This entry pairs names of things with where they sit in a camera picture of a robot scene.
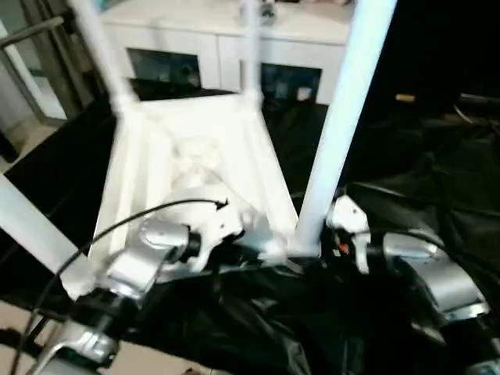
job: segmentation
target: white shelf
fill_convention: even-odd
[[[128,0],[101,15],[107,25],[185,30],[223,36],[243,32],[238,0]],[[353,6],[277,3],[277,21],[262,36],[344,45]]]

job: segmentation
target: tile floor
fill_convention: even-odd
[[[46,77],[33,77],[35,84],[40,89],[41,97],[43,99],[42,109],[47,117],[53,119],[65,120],[66,114],[61,106],[61,103],[55,96],[52,86]]]
[[[56,127],[50,127],[39,123],[38,120],[32,116],[7,132],[5,136],[12,142],[19,152],[20,157],[17,158],[15,162],[9,163],[0,156],[0,173],[5,173],[15,166],[24,156],[33,151],[40,143],[56,131]]]

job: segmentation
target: floor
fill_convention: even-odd
[[[0,173],[5,173],[19,162],[24,156],[29,154],[45,139],[57,131],[56,127],[39,123],[34,116],[26,118],[19,125],[7,132],[5,136],[12,142],[20,154],[15,162],[6,162],[0,156]]]
[[[65,120],[66,114],[61,106],[61,103],[55,96],[55,92],[52,86],[45,77],[33,77],[35,84],[40,89],[40,98],[43,101],[41,104],[45,115],[53,119]]]
[[[0,329],[14,328],[21,331],[28,319],[28,312],[17,307],[0,302]],[[48,339],[52,329],[56,327],[51,322],[42,331],[37,339],[38,344],[44,344]],[[0,375],[9,373],[10,361],[14,351],[11,348],[0,346]],[[18,374],[25,374],[33,365],[34,360],[24,355]],[[197,363],[189,362],[185,359],[166,355],[150,348],[130,343],[122,343],[120,353],[109,370],[102,371],[105,375],[181,375],[189,369],[197,371],[196,375],[222,375],[220,371],[207,369]]]
[[[14,163],[7,163],[0,157],[0,173],[5,173],[9,168],[12,168],[19,160],[56,131],[56,127],[41,124],[34,117],[20,123],[19,126],[6,135],[20,151],[20,157]],[[27,319],[27,311],[0,302],[0,329],[14,328],[21,331]],[[54,326],[55,324],[52,322],[45,328],[39,336],[39,344],[45,343]],[[9,372],[9,364],[12,356],[13,350],[11,348],[0,345],[0,375]],[[34,360],[31,357],[24,355],[18,373],[25,374],[33,362]],[[187,373],[189,369],[194,370],[194,372],[189,373],[192,375],[223,374],[220,371],[207,369],[197,363],[130,343],[122,343],[120,353],[113,363],[112,368],[102,371],[102,373],[107,375],[137,375],[138,373],[140,375],[181,375]]]

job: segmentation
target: white cabinet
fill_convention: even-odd
[[[244,28],[238,4],[238,0],[127,0],[104,12],[102,22],[127,77],[136,77],[140,70],[140,76],[168,81],[166,66],[173,61],[168,54],[184,54],[176,61],[193,65],[195,56],[202,87],[240,91]],[[303,88],[312,86],[312,98],[329,103],[352,11],[353,7],[326,2],[277,3],[275,24],[261,29],[264,93],[275,85],[272,90],[280,92],[277,96],[287,92],[289,98],[295,91],[303,93]],[[130,54],[131,49],[139,52]],[[141,53],[144,60],[154,61],[153,67],[146,63],[138,66]],[[286,79],[292,84],[284,84]]]
[[[130,50],[170,52],[195,56],[201,85],[204,88],[220,88],[216,35],[123,25],[106,25],[106,31],[116,48],[120,68],[126,77],[137,77],[138,66],[132,63]]]
[[[320,81],[316,101],[322,104],[330,103],[344,52],[343,46],[269,39],[262,40],[260,45],[262,63],[318,69]],[[219,37],[220,78],[221,88],[224,90],[241,90],[243,47],[239,37]]]

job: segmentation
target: glass panel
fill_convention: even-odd
[[[66,120],[64,109],[41,68],[32,40],[25,39],[7,47],[6,51],[41,111],[49,118]]]
[[[128,53],[139,79],[201,87],[196,55],[132,48],[128,49]]]
[[[9,34],[28,26],[20,0],[0,0],[0,19]]]
[[[241,82],[244,63],[240,62]],[[321,69],[287,66],[263,62],[260,70],[262,93],[267,98],[315,102]]]
[[[101,11],[103,11],[112,8],[113,6],[118,5],[124,1],[125,0],[95,0],[95,4]]]

